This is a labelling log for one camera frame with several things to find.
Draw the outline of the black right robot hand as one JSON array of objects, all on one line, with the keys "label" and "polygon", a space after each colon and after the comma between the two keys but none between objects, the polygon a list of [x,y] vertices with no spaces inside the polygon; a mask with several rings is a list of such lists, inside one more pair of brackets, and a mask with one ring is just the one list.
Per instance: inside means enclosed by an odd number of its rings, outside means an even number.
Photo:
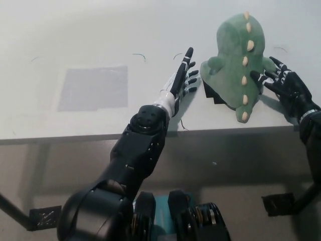
[{"label": "black right robot hand", "polygon": [[252,70],[250,77],[259,86],[265,86],[274,92],[287,116],[300,123],[313,113],[320,112],[320,107],[312,100],[312,94],[296,72],[274,57],[269,57],[275,65],[273,72],[263,74]]}]

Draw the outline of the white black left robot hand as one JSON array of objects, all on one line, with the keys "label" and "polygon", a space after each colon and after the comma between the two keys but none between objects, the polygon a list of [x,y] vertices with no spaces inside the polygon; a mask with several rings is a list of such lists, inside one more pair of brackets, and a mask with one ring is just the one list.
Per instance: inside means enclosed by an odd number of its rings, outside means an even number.
[{"label": "white black left robot hand", "polygon": [[199,70],[190,71],[196,64],[191,61],[193,52],[192,47],[187,50],[178,70],[166,82],[160,91],[159,98],[153,103],[165,110],[169,118],[178,113],[181,101],[186,94],[197,90],[197,87],[192,85],[198,81]]}]

